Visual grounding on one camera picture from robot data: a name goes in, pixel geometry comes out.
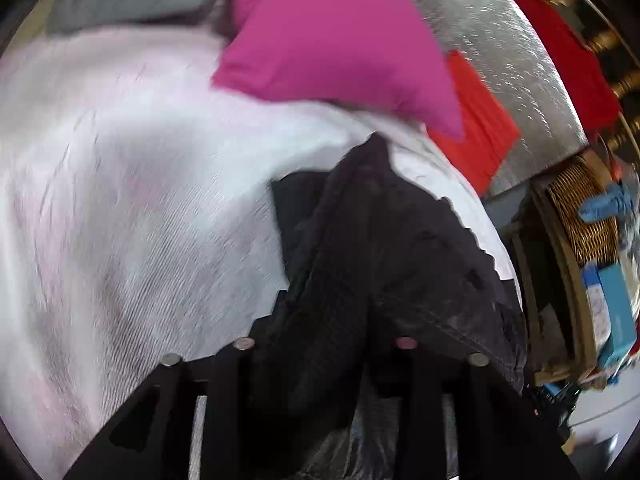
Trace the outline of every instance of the pink pillow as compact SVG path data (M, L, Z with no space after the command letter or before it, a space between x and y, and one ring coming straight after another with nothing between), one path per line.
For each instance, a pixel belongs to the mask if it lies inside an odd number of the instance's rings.
M444 57L411 0L232 0L232 8L239 34L215 86L380 108L463 138Z

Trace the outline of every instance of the black garment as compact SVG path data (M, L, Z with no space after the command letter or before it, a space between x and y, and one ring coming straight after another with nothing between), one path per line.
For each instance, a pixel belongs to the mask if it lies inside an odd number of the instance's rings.
M399 402L375 394L362 368L381 331L459 362L482 352L521 390L525 324L514 295L449 202L392 171L380 136L330 173L291 174L272 191L290 288L276 302L271 344L256 351L254 407L268 413L265 426L290 421L280 446L290 474L393 476Z

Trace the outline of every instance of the red fabric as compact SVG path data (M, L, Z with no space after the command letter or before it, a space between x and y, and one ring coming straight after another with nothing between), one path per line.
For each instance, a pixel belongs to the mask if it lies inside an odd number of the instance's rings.
M520 131L462 54L449 52L447 65L462 109L465 140L456 142L431 128L428 133L476 193L482 195L520 138Z
M535 29L558 69L589 140L611 126L620 103L602 75L593 52L586 50L564 20L544 0L514 0Z
M631 352L629 352L630 356L636 355L638 350L640 350L640 318L636 320L636 335L638 337L636 338L634 345L631 347Z

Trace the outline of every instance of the white bedsheet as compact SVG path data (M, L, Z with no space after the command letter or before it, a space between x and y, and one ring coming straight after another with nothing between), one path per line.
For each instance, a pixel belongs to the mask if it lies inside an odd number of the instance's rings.
M0 60L0 416L56 480L166 352L216 352L286 288L268 181L374 130L515 278L466 180L417 128L209 88L223 40L105 29Z

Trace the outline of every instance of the wicker basket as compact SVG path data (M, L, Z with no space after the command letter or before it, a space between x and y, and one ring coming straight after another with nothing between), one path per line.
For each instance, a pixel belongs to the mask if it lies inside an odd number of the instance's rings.
M578 208L585 198L604 193L593 172L575 156L571 165L549 185L548 194L558 210L580 267L596 260L599 267L618 260L618 226L614 217L593 224L583 222Z

